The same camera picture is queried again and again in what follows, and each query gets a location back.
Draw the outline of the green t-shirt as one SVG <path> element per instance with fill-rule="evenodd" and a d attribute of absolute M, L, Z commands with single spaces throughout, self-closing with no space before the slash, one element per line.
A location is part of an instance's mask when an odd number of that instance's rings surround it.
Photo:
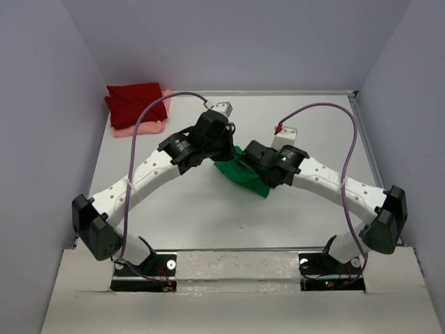
<path fill-rule="evenodd" d="M 267 198 L 271 187 L 264 184 L 258 174 L 239 161 L 243 149 L 236 146 L 235 150 L 235 159 L 230 161 L 215 161 L 213 163 L 214 166 L 232 183 L 257 194 L 262 198 Z"/>

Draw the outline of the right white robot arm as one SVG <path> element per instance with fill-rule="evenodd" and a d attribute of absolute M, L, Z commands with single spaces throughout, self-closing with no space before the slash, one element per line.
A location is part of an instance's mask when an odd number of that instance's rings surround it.
<path fill-rule="evenodd" d="M 321 267 L 335 273 L 360 255 L 374 251 L 391 255 L 407 221 L 405 191 L 392 186 L 381 189 L 354 179 L 342 178 L 305 151 L 292 145 L 280 150 L 251 141 L 239 158 L 266 185 L 286 184 L 314 193 L 343 208 L 346 218 L 360 219 L 357 227 L 331 237 L 320 256 Z"/>

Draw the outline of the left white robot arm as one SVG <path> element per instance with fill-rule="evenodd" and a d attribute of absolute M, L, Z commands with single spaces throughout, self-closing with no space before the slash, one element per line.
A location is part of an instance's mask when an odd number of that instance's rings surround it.
<path fill-rule="evenodd" d="M 109 188 L 72 201 L 72 225 L 97 261 L 115 259 L 145 275 L 156 253 L 143 237 L 129 233 L 129 212 L 165 183 L 198 167 L 205 159 L 230 161 L 235 157 L 235 126 L 229 112 L 209 109 L 195 125 L 159 143 L 139 166 Z"/>

